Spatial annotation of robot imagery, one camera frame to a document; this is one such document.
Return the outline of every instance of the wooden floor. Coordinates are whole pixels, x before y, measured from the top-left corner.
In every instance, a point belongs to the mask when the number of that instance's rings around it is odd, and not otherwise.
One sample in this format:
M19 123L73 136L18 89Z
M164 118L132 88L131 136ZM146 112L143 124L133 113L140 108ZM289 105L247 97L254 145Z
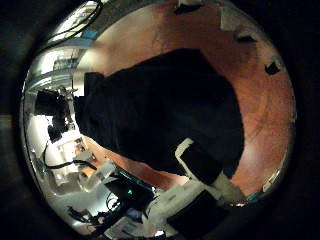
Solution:
M288 74L285 69L275 75L265 72L278 53L250 22L242 19L235 31L221 30L218 6L175 15L175 3L149 5L116 22L87 51L79 68L108 76L173 49L201 49L238 97L245 149L232 182L248 195L279 167L288 146L294 111ZM234 34L244 30L255 32L257 42L235 41Z

